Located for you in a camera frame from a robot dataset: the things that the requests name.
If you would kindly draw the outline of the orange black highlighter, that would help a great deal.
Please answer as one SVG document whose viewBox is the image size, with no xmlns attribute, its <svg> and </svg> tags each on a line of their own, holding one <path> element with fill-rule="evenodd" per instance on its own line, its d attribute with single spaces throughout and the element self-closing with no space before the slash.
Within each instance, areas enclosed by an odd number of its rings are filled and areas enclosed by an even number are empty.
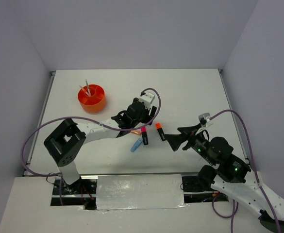
<svg viewBox="0 0 284 233">
<path fill-rule="evenodd" d="M 165 133 L 164 133 L 164 131 L 163 131 L 163 128 L 162 128 L 161 124 L 160 124 L 160 123 L 156 123 L 156 124 L 155 124 L 155 127 L 156 127 L 156 129 L 157 129 L 157 131 L 158 131 L 158 134 L 159 134 L 161 140 L 162 140 L 162 141 L 166 141 Z"/>
</svg>

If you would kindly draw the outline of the pink black highlighter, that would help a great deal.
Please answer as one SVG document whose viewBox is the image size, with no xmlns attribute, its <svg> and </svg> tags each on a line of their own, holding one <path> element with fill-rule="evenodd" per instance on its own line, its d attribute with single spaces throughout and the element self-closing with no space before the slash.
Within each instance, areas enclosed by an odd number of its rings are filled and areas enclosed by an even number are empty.
<svg viewBox="0 0 284 233">
<path fill-rule="evenodd" d="M 147 135 L 147 130 L 146 127 L 141 128 L 141 135 L 142 135 L 142 140 L 144 145 L 148 145 L 148 135 Z"/>
</svg>

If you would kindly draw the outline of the translucent blue correction tape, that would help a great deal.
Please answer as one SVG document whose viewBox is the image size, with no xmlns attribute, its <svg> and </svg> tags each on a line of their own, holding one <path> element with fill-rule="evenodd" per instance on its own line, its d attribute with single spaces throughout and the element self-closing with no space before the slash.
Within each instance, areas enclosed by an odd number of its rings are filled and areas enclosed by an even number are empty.
<svg viewBox="0 0 284 233">
<path fill-rule="evenodd" d="M 137 139 L 137 141 L 133 144 L 133 146 L 132 146 L 130 151 L 131 152 L 135 152 L 142 143 L 143 143 L 143 139 L 142 138 Z"/>
</svg>

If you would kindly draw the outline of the clear green pen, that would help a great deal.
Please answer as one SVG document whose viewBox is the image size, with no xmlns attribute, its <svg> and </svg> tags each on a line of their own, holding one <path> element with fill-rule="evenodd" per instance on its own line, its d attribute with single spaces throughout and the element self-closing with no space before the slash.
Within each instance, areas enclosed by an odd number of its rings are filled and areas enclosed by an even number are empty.
<svg viewBox="0 0 284 233">
<path fill-rule="evenodd" d="M 88 94 L 88 96 L 91 96 L 91 92 L 90 92 L 90 88 L 89 88 L 87 79 L 85 80 L 85 83 L 86 83 L 87 94 Z"/>
</svg>

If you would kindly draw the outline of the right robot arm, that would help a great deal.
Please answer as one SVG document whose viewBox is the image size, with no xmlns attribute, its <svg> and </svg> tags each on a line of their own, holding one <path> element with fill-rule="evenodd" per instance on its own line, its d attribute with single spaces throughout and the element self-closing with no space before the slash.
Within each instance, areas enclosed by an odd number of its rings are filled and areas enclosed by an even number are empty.
<svg viewBox="0 0 284 233">
<path fill-rule="evenodd" d="M 255 179 L 253 169 L 233 155 L 233 147 L 223 137 L 208 140 L 199 125 L 179 127 L 178 134 L 166 134 L 173 151 L 193 149 L 208 164 L 197 174 L 202 190 L 217 190 L 252 211 L 271 232 L 284 233 L 284 199 Z"/>
</svg>

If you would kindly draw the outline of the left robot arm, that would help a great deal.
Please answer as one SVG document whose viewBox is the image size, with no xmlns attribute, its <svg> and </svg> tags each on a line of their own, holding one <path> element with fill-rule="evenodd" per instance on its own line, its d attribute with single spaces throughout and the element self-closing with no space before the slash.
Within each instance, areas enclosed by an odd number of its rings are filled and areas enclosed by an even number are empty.
<svg viewBox="0 0 284 233">
<path fill-rule="evenodd" d="M 44 141 L 44 146 L 62 173 L 64 188 L 71 194 L 80 191 L 81 177 L 74 163 L 83 144 L 106 138 L 123 137 L 140 124 L 146 124 L 155 115 L 152 106 L 155 96 L 146 92 L 134 98 L 129 107 L 99 124 L 76 123 L 65 119 Z"/>
</svg>

